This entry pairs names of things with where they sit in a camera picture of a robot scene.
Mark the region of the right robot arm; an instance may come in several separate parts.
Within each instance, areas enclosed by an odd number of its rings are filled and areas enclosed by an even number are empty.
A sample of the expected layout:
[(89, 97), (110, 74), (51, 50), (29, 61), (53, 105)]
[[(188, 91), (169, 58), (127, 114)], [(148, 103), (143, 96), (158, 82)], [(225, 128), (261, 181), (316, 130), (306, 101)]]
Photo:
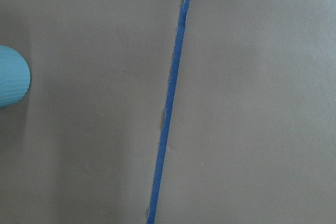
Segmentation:
[(20, 101), (30, 86), (30, 69), (13, 48), (1, 45), (1, 108)]

